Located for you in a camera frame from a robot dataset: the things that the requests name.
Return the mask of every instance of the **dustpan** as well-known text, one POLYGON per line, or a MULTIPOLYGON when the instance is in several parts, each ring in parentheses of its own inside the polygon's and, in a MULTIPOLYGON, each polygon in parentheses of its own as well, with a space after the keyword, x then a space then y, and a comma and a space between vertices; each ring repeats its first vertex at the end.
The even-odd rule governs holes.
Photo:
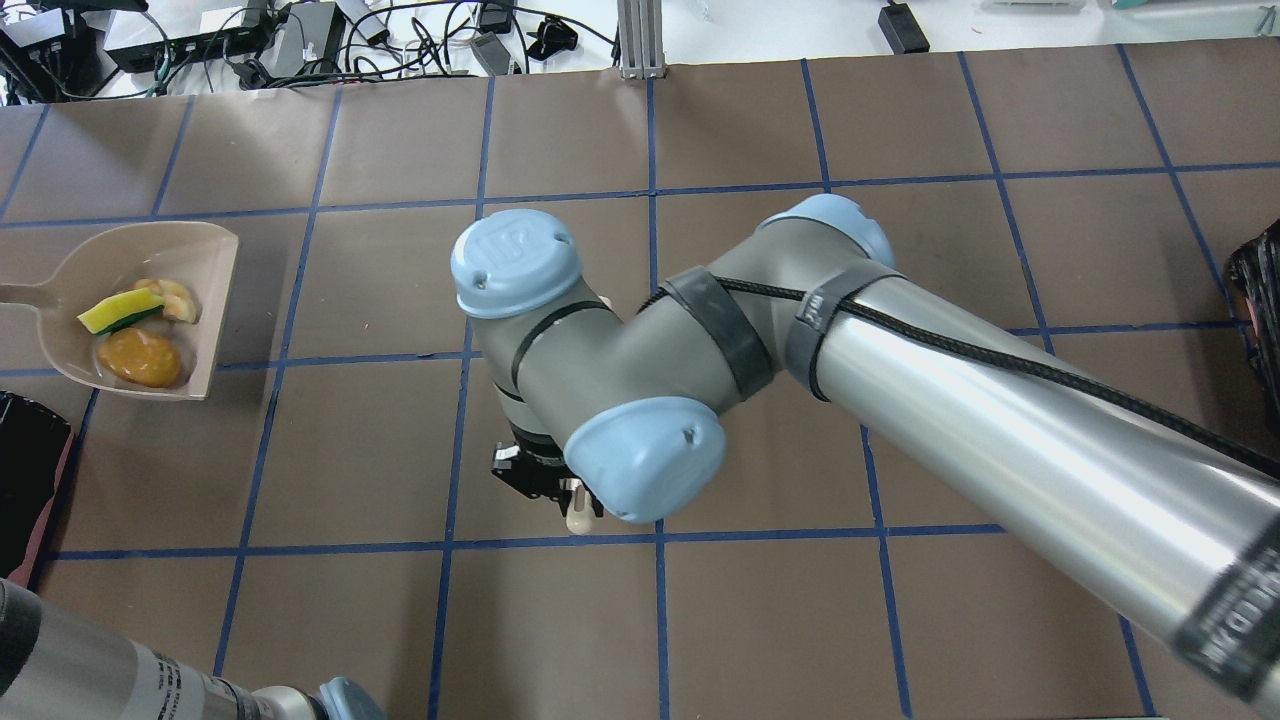
POLYGON ((238 247, 234 233, 210 223, 123 225, 84 241, 40 284, 0 284, 0 302, 36 309, 40 348, 50 365, 78 383, 143 400, 204 400, 218 357, 238 247), (93 351, 105 338, 95 337, 76 319, 142 278, 178 281, 200 305, 195 324, 159 316, 138 323, 168 337, 182 354, 183 374, 166 388, 129 383, 100 366, 93 351))

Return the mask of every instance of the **light blue cap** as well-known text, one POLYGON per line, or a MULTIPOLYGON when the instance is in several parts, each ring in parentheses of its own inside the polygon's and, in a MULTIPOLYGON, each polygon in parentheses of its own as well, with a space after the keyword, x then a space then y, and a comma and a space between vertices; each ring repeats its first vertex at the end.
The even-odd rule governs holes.
POLYGON ((449 258, 458 306, 472 318, 509 318, 541 307, 582 277, 573 236, 554 215, 502 210, 471 223, 449 258))
POLYGON ((774 220, 785 220, 787 218, 817 220, 824 225, 831 225, 847 234, 872 260, 890 268, 895 266, 893 249, 890 247, 888 238, 884 237, 884 231, 881 229, 879 223, 864 215, 863 209, 847 197, 829 193, 814 195, 803 200, 795 208, 764 220, 759 227, 763 228, 774 220))
POLYGON ((564 461, 609 512, 653 523, 684 507, 716 475, 724 429, 696 400, 646 397, 573 430, 564 461))
POLYGON ((320 685, 320 703, 329 712, 329 720, 387 720, 374 698, 347 678, 334 678, 320 685))

